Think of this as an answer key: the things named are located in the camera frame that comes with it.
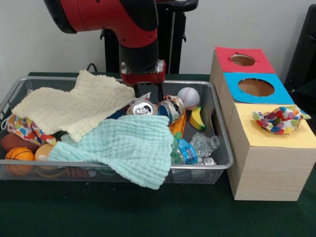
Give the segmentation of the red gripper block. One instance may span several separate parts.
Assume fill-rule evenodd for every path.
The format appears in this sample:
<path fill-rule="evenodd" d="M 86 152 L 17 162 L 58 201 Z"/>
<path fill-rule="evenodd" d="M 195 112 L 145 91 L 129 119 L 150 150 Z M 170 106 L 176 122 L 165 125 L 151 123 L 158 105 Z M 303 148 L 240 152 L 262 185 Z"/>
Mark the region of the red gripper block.
<path fill-rule="evenodd" d="M 136 74 L 136 73 L 130 72 L 127 69 L 125 63 L 122 62 L 120 66 L 120 75 L 125 84 L 134 85 L 136 98 L 141 97 L 141 92 L 139 90 L 138 83 L 157 84 L 157 87 L 158 87 L 157 97 L 158 97 L 158 101 L 161 102 L 163 100 L 162 83 L 165 80 L 165 75 L 166 75 L 165 69 L 166 69 L 165 62 L 158 61 L 153 71 L 150 71 L 144 74 Z"/>

